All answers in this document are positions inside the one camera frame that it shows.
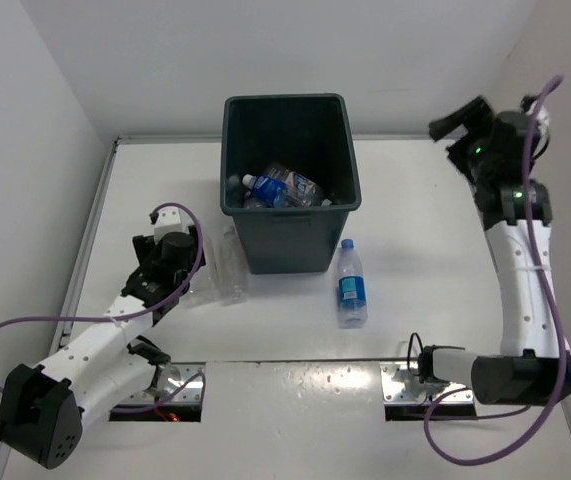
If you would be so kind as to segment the small clear bottle white cap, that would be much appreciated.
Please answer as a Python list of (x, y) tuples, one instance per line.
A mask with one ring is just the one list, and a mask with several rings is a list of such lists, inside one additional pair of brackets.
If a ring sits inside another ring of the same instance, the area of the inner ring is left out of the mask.
[(245, 257), (240, 239), (233, 225), (223, 230), (219, 246), (223, 296), (228, 304), (242, 303), (248, 297)]

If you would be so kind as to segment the clear bottle orange label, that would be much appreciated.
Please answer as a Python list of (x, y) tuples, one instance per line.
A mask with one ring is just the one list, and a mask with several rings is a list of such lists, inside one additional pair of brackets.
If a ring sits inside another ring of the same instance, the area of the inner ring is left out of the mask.
[(316, 207), (327, 204), (322, 188), (297, 171), (272, 162), (266, 167), (264, 174), (286, 184), (288, 187), (286, 206)]

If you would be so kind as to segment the blue cap water bottle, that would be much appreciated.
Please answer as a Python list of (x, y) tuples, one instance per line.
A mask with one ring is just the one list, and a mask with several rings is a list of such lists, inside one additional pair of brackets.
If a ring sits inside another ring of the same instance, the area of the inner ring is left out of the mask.
[(359, 328), (368, 318), (364, 270), (352, 239), (343, 239), (337, 261), (337, 307), (341, 328)]

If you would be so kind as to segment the large clear bottle white cap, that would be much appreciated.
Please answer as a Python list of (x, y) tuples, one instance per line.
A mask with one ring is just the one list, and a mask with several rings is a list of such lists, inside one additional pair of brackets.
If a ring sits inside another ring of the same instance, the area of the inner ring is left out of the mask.
[(204, 264), (190, 282), (190, 288), (183, 301), (188, 308), (196, 308), (217, 302), (220, 299), (219, 277), (213, 244), (204, 234)]

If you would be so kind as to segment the blue label crushed bottle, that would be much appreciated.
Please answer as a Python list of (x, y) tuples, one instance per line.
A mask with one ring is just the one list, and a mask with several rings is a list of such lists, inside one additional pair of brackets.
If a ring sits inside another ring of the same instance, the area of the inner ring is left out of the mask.
[(288, 198), (287, 185), (273, 177), (246, 174), (242, 178), (242, 184), (259, 200), (270, 207), (280, 208)]

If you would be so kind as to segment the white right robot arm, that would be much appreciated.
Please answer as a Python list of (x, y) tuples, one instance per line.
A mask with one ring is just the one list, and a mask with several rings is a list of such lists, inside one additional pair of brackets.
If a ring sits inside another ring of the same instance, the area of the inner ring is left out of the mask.
[(473, 191), (499, 282), (503, 327), (499, 354), (428, 346), (417, 376), (423, 383), (464, 385), (484, 405), (554, 405), (571, 394), (571, 350), (550, 305), (550, 195), (543, 184), (523, 179), (534, 105), (527, 97), (521, 110), (496, 113), (479, 96), (429, 124), (433, 141), (459, 127), (466, 131), (447, 153)]

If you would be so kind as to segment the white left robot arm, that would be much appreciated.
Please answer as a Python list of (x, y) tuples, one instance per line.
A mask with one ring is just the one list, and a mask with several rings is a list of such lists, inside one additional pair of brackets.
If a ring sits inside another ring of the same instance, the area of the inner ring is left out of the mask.
[(144, 334), (186, 293), (203, 263), (196, 225), (160, 239), (136, 236), (139, 261), (103, 316), (67, 346), (6, 377), (0, 402), (0, 442), (46, 469), (69, 459), (83, 431), (126, 397), (153, 389), (170, 362)]

